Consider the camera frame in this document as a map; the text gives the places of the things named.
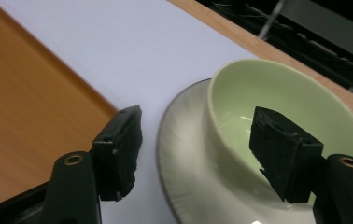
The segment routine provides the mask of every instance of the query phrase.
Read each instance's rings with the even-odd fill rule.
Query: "pale green cup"
[[[207,93],[206,147],[210,167],[244,200],[274,207],[280,201],[248,147],[256,106],[280,112],[315,136],[324,144],[325,158],[353,156],[353,113],[313,78],[265,60],[228,63],[215,74]]]

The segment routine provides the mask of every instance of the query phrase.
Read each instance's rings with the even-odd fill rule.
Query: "white saucer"
[[[180,223],[315,223],[311,204],[283,203],[271,194],[224,181],[205,148],[203,112],[209,80],[196,83],[168,106],[158,134],[157,153],[162,186]]]

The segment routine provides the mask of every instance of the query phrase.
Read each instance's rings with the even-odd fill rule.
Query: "screw hole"
[[[340,158],[340,162],[345,166],[353,168],[353,159],[352,158],[342,157],[342,158]]]
[[[64,160],[65,165],[75,165],[83,161],[83,157],[79,154],[70,155]]]

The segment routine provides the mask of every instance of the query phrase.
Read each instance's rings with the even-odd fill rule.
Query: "wooden table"
[[[63,154],[89,150],[115,111],[0,9],[0,201],[48,181]]]

